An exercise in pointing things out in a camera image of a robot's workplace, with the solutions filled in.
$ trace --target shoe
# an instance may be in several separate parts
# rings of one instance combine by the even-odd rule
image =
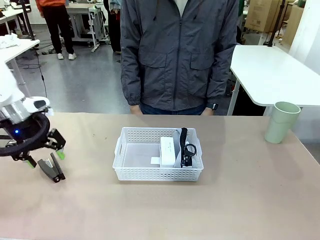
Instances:
[[[73,53],[73,54],[70,54],[69,53],[69,60],[75,60],[76,59],[76,57],[77,57],[77,55],[75,54],[75,53]]]
[[[58,59],[63,60],[63,59],[65,59],[65,57],[62,55],[62,53],[58,53]]]

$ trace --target smartwatch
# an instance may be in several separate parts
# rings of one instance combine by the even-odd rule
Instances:
[[[216,111],[219,107],[218,103],[207,103],[206,107],[209,109],[212,109],[213,111]]]

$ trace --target hand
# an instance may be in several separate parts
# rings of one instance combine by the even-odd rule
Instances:
[[[213,111],[209,107],[206,107],[204,111],[201,113],[201,116],[213,116],[214,114],[215,114],[215,111]]]
[[[143,115],[139,105],[130,106],[130,112],[134,115]]]

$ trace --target plastic tumbler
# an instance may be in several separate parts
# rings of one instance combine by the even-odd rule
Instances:
[[[300,112],[300,107],[295,104],[285,101],[277,102],[272,110],[264,139],[272,144],[281,143],[288,130],[296,123]]]

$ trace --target jacket zipper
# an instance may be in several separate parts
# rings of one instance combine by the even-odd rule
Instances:
[[[180,22],[179,22],[179,43],[178,43],[178,51],[176,54],[175,85],[174,85],[174,92],[173,92],[173,111],[175,111],[175,109],[176,109],[177,81],[178,81],[178,68],[179,68],[179,57],[180,57],[181,25],[182,25],[182,18],[180,19]]]

